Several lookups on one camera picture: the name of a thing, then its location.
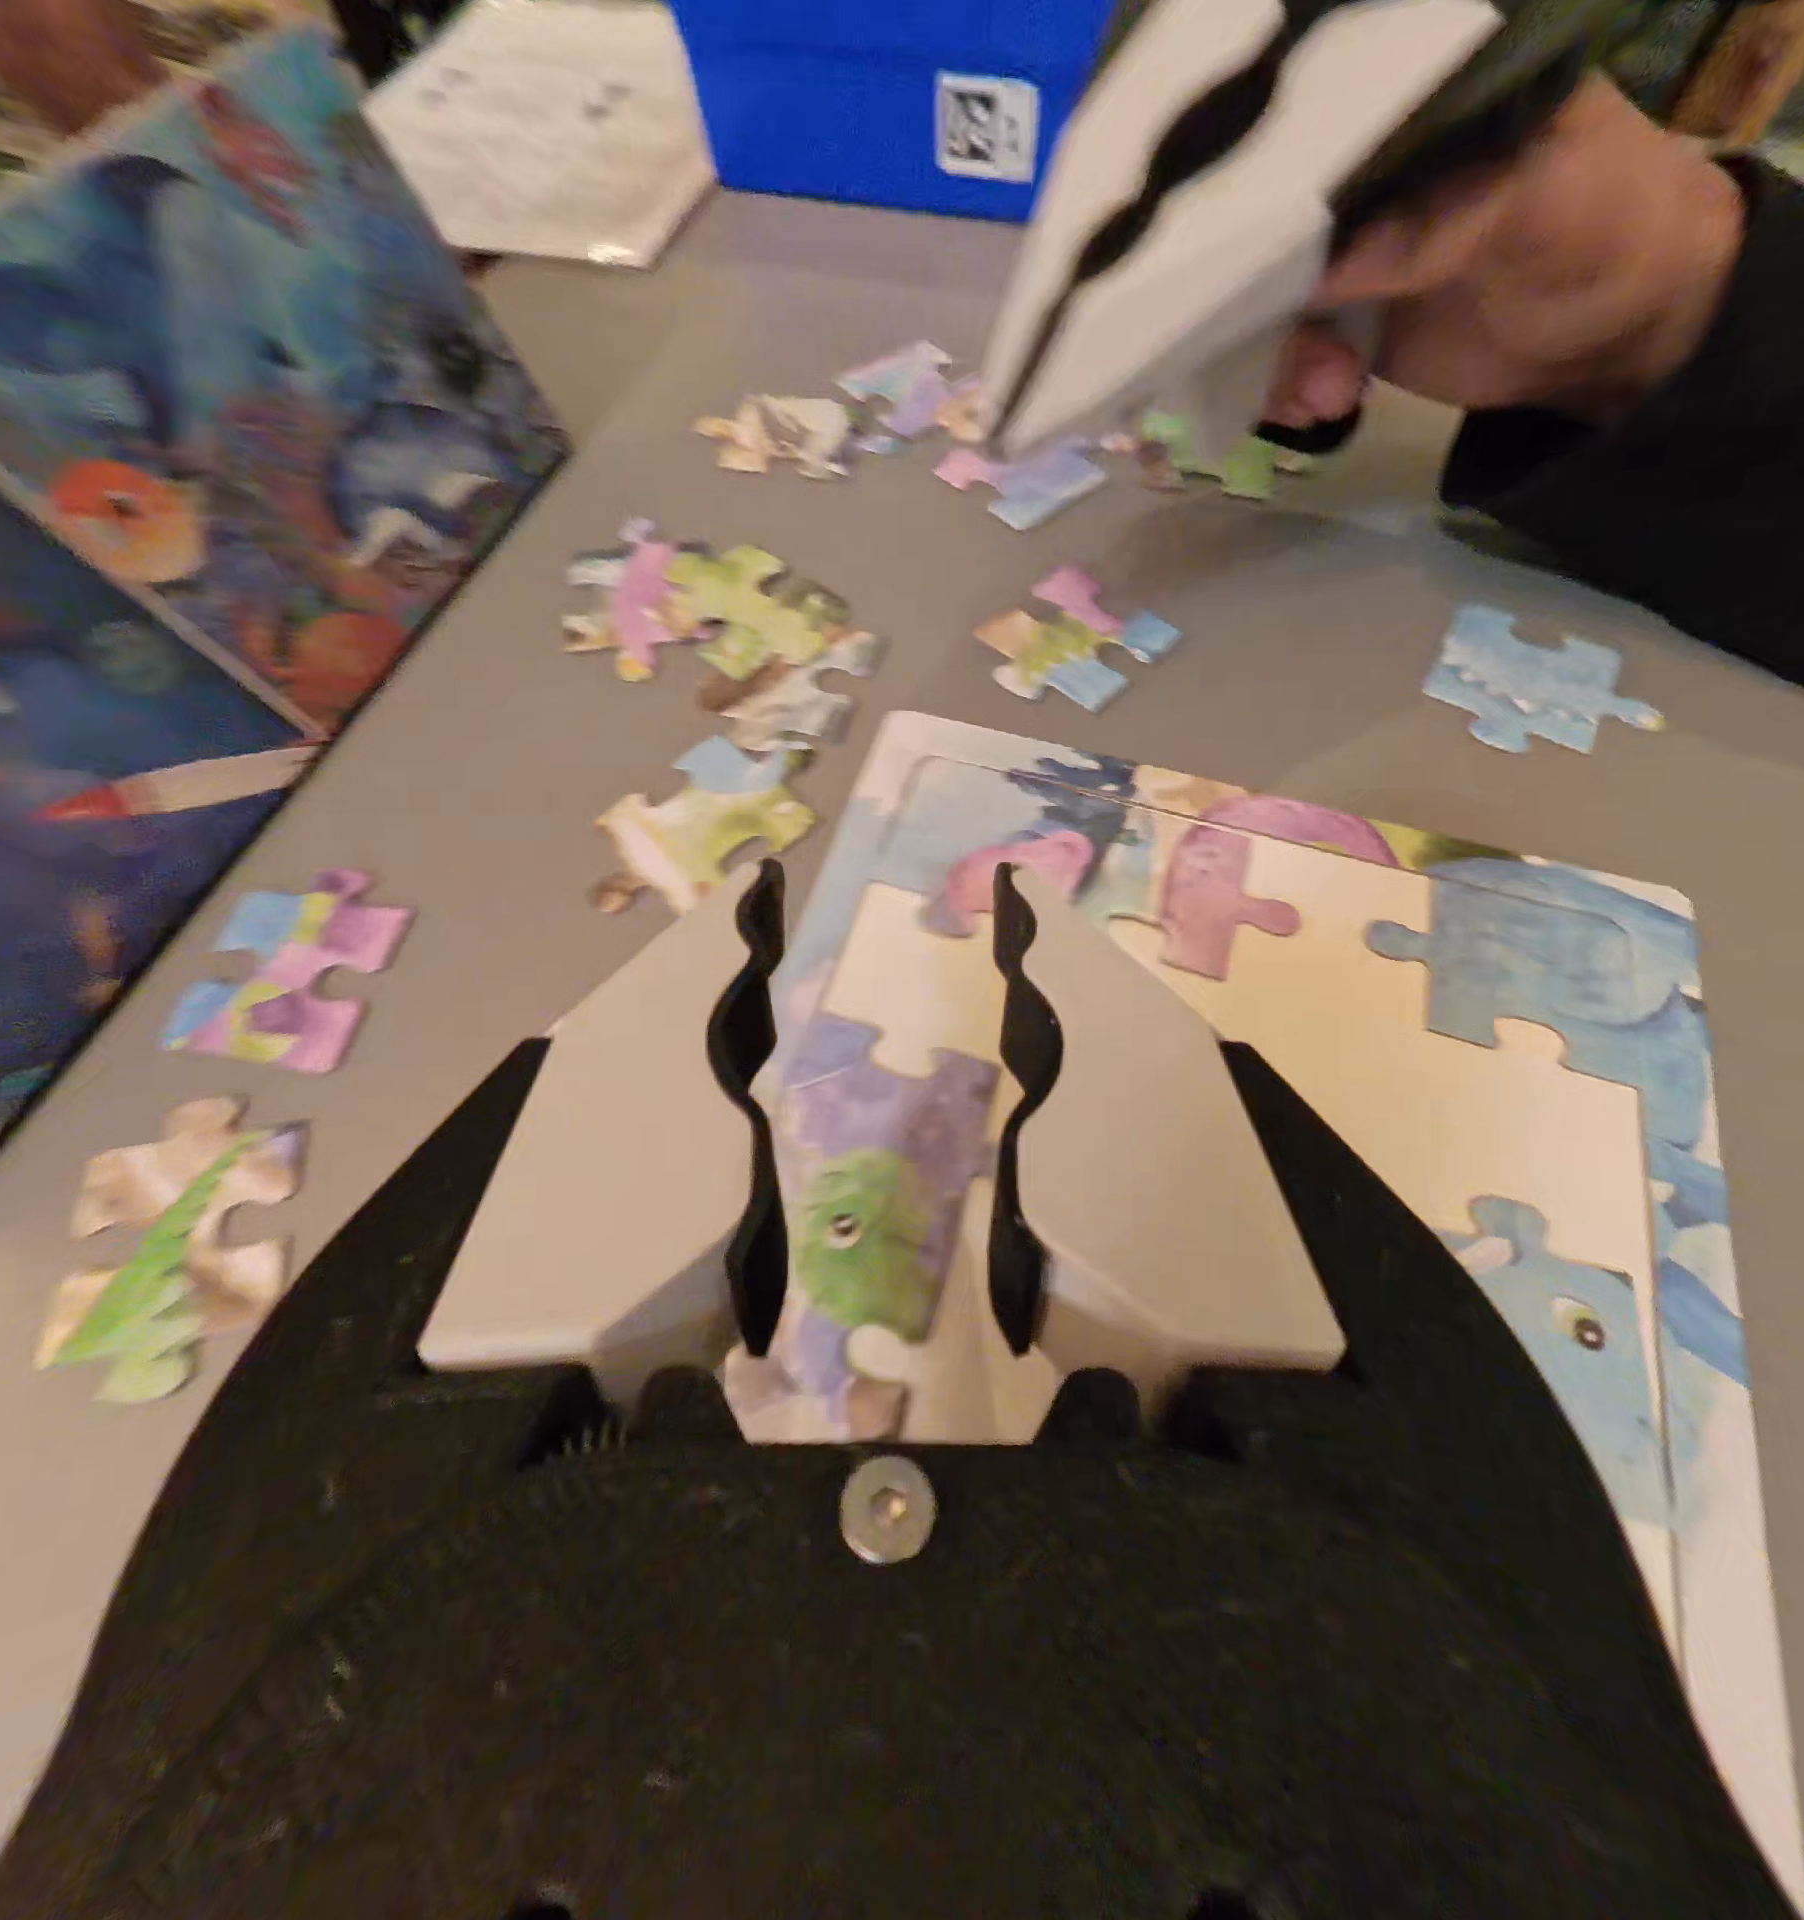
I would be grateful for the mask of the space ocean print puzzle box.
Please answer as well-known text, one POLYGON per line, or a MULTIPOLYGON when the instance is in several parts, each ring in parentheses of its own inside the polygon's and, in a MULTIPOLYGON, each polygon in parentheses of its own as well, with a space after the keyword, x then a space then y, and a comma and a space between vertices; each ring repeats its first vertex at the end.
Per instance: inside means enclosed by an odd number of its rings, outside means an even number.
POLYGON ((303 9, 0 182, 0 1139, 567 458, 303 9))

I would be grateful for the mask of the purple green blue puzzle piece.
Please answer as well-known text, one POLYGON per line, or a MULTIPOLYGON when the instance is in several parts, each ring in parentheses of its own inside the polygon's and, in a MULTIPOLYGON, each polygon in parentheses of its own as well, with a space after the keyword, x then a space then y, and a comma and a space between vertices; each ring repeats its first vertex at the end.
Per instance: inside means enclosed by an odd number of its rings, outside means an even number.
POLYGON ((1027 599, 970 637, 993 656, 992 684, 1030 707, 1058 698, 1099 716, 1130 689, 1121 660, 1158 665, 1183 644, 1183 629, 1153 610, 1109 612, 1099 581, 1078 565, 1051 569, 1027 599))

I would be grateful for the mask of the green dinosaur head puzzle piece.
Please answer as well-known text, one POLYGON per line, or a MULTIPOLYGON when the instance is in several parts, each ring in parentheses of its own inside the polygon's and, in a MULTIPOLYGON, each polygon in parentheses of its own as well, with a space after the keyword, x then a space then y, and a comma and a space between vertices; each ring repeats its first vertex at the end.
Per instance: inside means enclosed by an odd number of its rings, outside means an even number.
POLYGON ((769 1346, 738 1342, 721 1359, 721 1396, 748 1441, 904 1435, 974 1182, 974 1166, 929 1175, 891 1145, 855 1145, 804 1175, 769 1346))

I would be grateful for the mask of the green tail brown puzzle piece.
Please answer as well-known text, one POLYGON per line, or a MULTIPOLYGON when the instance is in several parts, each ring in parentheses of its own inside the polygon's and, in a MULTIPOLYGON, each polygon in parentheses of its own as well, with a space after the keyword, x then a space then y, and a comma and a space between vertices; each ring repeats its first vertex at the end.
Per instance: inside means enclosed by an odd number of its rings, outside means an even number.
POLYGON ((100 1403, 175 1396, 210 1337, 251 1328, 286 1290, 291 1241, 235 1242, 228 1220, 294 1199, 305 1166, 307 1126, 254 1126, 239 1097, 184 1100, 153 1139, 93 1154, 69 1236, 122 1245, 56 1286, 31 1368, 96 1368, 100 1403))

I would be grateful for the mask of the yellow green puzzle piece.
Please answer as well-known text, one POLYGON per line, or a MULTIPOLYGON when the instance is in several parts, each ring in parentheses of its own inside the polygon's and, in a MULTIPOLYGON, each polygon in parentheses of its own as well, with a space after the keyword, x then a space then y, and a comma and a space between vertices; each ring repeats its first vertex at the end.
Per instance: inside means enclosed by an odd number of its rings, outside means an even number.
POLYGON ((728 684, 770 665, 806 665, 850 632, 848 600, 785 569, 757 546, 678 547, 666 565, 663 610, 699 660, 728 684))

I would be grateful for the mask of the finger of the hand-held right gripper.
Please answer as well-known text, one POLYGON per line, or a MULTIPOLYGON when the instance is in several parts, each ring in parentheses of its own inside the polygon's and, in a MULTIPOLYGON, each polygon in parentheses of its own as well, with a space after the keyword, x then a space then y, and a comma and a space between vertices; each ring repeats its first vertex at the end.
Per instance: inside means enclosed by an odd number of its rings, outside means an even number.
MULTIPOLYGON (((1205 231, 1222 239, 1228 300, 1187 358, 1147 377, 1109 418, 1127 421, 1193 386, 1219 436, 1250 426, 1271 385, 1279 335, 1323 278, 1331 197, 1404 128, 1449 78, 1504 28, 1493 3, 1285 3, 1285 65, 1271 109, 1219 168, 1219 207, 1205 231)), ((996 436, 999 458, 1058 436, 996 436)))
POLYGON ((1058 134, 982 363, 992 436, 1109 418, 1187 358, 1228 300, 1219 207, 1285 65, 1282 3, 1130 15, 1058 134))

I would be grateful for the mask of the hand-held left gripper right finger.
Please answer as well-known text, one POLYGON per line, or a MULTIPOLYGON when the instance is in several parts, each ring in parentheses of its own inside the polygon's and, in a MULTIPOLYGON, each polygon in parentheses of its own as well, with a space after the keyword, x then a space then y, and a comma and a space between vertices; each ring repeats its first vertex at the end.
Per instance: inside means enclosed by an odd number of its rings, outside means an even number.
POLYGON ((992 877, 999 1057, 986 1290, 996 1440, 1075 1372, 1158 1416, 1200 1368, 1331 1372, 1347 1334, 1219 1035, 1030 865, 992 877))

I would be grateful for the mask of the blue box with tag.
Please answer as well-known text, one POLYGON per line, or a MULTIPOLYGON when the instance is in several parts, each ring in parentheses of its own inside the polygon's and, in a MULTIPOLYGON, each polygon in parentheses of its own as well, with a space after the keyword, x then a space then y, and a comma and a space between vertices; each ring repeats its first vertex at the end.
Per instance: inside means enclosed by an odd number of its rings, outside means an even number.
POLYGON ((1115 3, 672 3, 723 191, 1021 226, 1115 3))

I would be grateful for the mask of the grey white puzzle piece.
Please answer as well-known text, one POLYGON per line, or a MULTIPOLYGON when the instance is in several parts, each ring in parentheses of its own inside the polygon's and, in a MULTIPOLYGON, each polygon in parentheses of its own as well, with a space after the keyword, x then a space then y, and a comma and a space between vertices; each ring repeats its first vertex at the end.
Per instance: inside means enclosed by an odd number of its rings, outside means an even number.
POLYGON ((699 415, 691 431, 715 448, 715 465, 765 475, 791 465, 804 477, 850 475, 853 421, 833 395, 745 395, 729 415, 699 415))

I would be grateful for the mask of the white jigsaw puzzle board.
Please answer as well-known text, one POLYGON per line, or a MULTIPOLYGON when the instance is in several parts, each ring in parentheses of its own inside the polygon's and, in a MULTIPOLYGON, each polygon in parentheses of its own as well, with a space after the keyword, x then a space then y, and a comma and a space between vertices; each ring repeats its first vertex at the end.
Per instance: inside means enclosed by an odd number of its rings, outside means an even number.
MULTIPOLYGON (((791 1040, 816 1012, 876 1025, 875 1057, 901 1073, 927 1073, 933 1049, 999 1065, 1002 984, 989 952, 989 915, 967 939, 943 939, 917 924, 920 898, 875 880, 888 820, 914 767, 933 757, 1002 771, 1033 764, 1034 757, 1087 758, 1056 741, 936 716, 883 719, 776 972, 776 1104, 791 1040)), ((1158 764, 1136 767, 1136 811, 1193 817, 1213 801, 1251 793, 1158 764)), ((1266 1057, 1425 1227, 1461 1232, 1471 1199, 1507 1197, 1545 1217, 1561 1258, 1628 1276, 1650 1368, 1668 1520, 1620 1520, 1712 1758, 1753 1841, 1804 1910, 1797 1777, 1711 1035, 1700 1084, 1640 1092, 1568 1069, 1561 1037, 1542 1025, 1504 1021, 1495 1046, 1432 1031, 1422 1024, 1425 969, 1373 956, 1363 930, 1425 930, 1427 877, 1444 862, 1549 859, 1474 849, 1385 820, 1373 827, 1391 837, 1401 870, 1297 843, 1250 846, 1250 892, 1293 902, 1301 925, 1291 939, 1243 930, 1227 983, 1165 966, 1153 925, 1099 924, 1075 908, 1158 972, 1219 1037, 1266 1057)), ((1678 892, 1611 880, 1696 924, 1696 908, 1678 892)), ((999 1076, 938 1330, 914 1368, 914 1403, 904 1430, 908 1440, 996 1440, 989 1337, 963 1324, 963 1290, 979 1264, 992 1150, 1009 1104, 1012 1090, 999 1076)), ((782 1194, 794 1202, 816 1161, 797 1151, 782 1126, 781 1164, 782 1194)))

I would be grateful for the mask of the paper in plastic sleeve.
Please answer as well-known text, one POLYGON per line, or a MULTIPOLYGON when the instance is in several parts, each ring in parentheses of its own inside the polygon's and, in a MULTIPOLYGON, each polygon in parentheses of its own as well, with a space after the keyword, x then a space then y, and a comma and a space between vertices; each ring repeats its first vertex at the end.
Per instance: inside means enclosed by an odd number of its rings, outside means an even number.
POLYGON ((649 270, 715 188, 663 3, 464 3, 364 115, 458 251, 649 270))

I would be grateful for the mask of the person's right forearm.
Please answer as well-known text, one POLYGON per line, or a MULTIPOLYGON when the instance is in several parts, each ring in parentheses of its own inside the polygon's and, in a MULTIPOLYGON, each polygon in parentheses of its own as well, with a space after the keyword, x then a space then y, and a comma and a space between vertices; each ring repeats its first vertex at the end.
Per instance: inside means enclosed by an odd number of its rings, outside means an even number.
POLYGON ((1696 354, 1617 426, 1466 412, 1441 502, 1804 685, 1804 184, 1759 156, 1727 172, 1744 238, 1696 354))

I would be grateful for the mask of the lavender green patch puzzle piece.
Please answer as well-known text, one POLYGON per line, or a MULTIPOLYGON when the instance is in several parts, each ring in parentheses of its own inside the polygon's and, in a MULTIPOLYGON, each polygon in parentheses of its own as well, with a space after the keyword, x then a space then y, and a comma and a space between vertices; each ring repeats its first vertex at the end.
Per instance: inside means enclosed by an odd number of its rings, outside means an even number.
POLYGON ((914 1166, 929 1202, 963 1202, 982 1173, 1002 1069, 933 1049, 927 1073, 875 1057, 880 1029, 816 1012, 781 1073, 781 1129, 806 1161, 883 1150, 914 1166))

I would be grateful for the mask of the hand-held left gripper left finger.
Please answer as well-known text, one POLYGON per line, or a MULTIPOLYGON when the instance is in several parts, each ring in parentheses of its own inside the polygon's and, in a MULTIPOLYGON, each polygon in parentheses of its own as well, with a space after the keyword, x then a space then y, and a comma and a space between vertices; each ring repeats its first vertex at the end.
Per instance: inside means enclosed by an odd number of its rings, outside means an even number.
POLYGON ((619 1397, 769 1350, 791 1249, 753 1088, 782 956, 782 865, 748 862, 547 1029, 418 1334, 429 1368, 578 1364, 619 1397))

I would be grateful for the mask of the pink grey puzzle piece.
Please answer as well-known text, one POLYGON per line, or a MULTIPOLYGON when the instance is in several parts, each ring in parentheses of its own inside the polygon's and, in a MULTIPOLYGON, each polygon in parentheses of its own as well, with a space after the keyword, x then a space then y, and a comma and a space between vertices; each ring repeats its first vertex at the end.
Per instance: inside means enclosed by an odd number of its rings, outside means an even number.
POLYGON ((657 536, 655 519, 624 519, 615 538, 580 547, 564 584, 583 596, 583 610, 559 621, 564 654, 603 654, 621 684, 649 684, 663 648, 679 640, 672 618, 675 543, 657 536))

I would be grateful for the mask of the grey brown puzzle piece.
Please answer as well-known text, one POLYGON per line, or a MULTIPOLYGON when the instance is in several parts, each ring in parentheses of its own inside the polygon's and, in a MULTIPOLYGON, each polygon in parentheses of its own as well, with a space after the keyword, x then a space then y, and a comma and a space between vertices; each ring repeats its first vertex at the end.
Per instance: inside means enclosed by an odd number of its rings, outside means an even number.
POLYGON ((715 716, 729 741, 751 754, 816 750, 845 736, 855 698, 831 676, 869 679, 885 660, 876 632, 838 632, 806 662, 773 660, 741 679, 706 669, 699 710, 715 716))

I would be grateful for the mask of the blue purple yellow puzzle piece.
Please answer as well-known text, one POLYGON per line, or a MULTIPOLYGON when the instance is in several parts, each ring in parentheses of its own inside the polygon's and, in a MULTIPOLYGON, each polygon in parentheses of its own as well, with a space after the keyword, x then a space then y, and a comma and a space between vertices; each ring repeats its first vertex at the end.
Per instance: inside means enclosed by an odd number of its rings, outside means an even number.
POLYGON ((373 902, 367 870, 329 868, 303 892, 248 892, 217 933, 213 952, 244 956, 244 980, 184 988, 162 1031, 165 1053, 279 1068, 338 1069, 358 1035, 358 997, 323 990, 329 972, 385 972, 408 939, 411 906, 373 902))

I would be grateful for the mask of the blue dinosaur body puzzle piece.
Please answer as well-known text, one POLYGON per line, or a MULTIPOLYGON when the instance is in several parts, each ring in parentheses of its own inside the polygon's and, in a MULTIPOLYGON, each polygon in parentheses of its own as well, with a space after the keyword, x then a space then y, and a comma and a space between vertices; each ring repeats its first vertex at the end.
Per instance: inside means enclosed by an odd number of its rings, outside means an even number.
POLYGON ((1427 873, 1427 925, 1370 924, 1363 943, 1419 965, 1422 1024, 1495 1046, 1504 1021, 1561 1037, 1564 1065, 1672 1090, 1708 1076, 1691 920, 1611 877, 1549 862, 1455 859, 1427 873))

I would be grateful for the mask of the green blue white puzzle piece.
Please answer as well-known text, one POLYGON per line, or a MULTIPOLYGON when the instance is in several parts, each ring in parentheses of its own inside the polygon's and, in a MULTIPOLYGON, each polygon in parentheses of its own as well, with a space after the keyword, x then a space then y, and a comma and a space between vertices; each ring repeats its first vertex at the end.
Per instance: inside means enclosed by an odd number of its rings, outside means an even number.
POLYGON ((655 895, 685 915, 723 884, 745 849, 785 852, 817 827, 817 815, 791 789, 809 758, 809 747, 791 745, 757 754, 728 736, 696 741, 675 758, 675 793, 624 793, 599 815, 615 865, 589 889, 589 902, 619 915, 655 895))

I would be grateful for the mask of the pink dinosaur head puzzle piece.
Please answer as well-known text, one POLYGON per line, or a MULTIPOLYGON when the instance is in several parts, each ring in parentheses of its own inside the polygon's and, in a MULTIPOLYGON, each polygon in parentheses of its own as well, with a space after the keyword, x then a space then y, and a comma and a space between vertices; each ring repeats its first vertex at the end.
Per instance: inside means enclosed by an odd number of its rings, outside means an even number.
POLYGON ((1136 773, 1115 757, 1009 771, 933 757, 888 820, 875 880, 920 898, 917 924, 948 939, 976 933, 1002 865, 1033 868, 1099 920, 1147 908, 1153 843, 1136 773))

